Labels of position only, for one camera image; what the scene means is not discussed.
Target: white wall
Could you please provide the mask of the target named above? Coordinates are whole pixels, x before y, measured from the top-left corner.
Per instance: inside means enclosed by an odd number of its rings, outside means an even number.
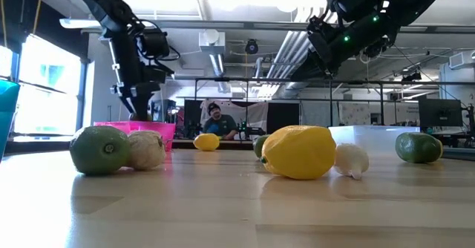
[[[110,90],[110,87],[117,83],[117,76],[112,70],[111,51],[108,45],[100,42],[98,38],[99,34],[92,33],[89,36],[88,57],[92,63],[86,76],[84,126],[108,121],[109,105],[112,121],[128,119],[128,111],[122,106],[119,97],[113,95]]]

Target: garlic bulb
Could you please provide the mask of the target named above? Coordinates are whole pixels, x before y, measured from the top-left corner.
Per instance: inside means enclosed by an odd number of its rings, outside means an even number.
[[[354,144],[340,144],[336,147],[335,165],[333,168],[345,176],[361,179],[361,174],[370,167],[367,152]]]

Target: wooden table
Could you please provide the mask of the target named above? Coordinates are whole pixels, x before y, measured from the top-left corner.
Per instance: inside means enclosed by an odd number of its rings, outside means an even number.
[[[355,181],[268,174],[251,151],[77,174],[67,152],[0,164],[0,247],[473,247],[475,164],[372,158]]]

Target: window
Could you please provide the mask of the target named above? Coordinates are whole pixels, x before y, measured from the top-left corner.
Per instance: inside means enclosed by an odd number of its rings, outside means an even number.
[[[20,61],[22,88],[14,131],[74,134],[80,77],[78,56],[36,36],[27,37]]]
[[[6,47],[0,46],[0,78],[6,79],[12,71],[13,52]]]

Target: computer monitor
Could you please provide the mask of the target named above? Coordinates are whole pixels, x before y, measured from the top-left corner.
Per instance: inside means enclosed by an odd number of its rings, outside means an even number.
[[[420,99],[421,127],[463,126],[462,106],[457,99]]]

